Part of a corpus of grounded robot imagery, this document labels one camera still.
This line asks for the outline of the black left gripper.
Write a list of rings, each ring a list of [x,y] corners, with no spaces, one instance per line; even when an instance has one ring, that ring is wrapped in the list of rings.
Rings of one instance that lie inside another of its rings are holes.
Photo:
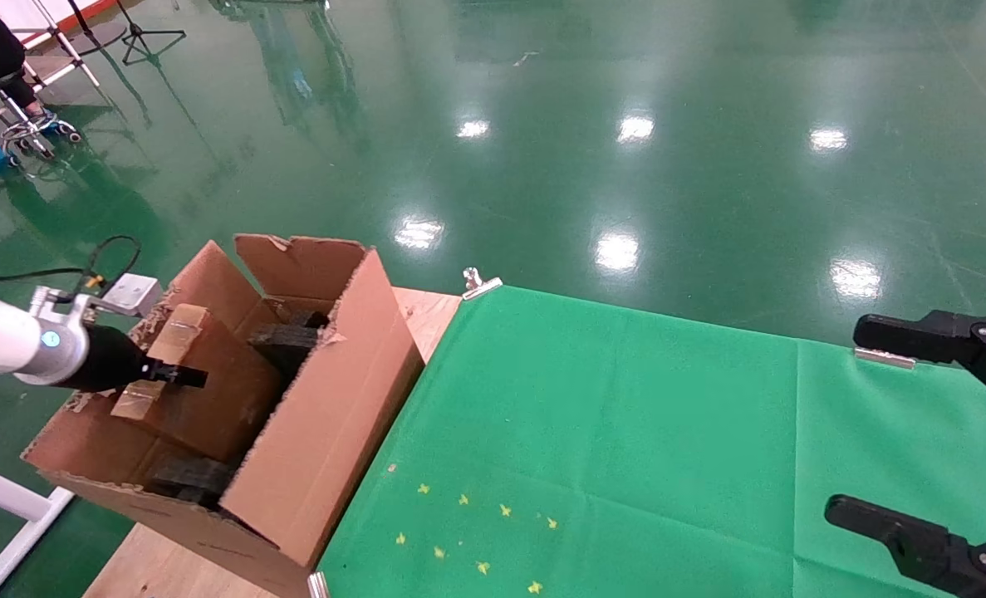
[[[84,325],[86,357],[63,389],[90,391],[115,390],[137,380],[164,382],[190,389],[203,389],[208,372],[184,365],[150,362],[142,348],[128,334],[110,326]]]

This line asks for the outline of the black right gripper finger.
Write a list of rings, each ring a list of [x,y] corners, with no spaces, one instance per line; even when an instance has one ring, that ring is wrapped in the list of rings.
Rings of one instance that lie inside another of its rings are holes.
[[[838,493],[824,506],[831,525],[877,541],[907,579],[956,597],[986,597],[986,542]]]
[[[956,363],[986,386],[986,316],[930,311],[918,321],[867,314],[858,319],[855,345],[930,363]]]

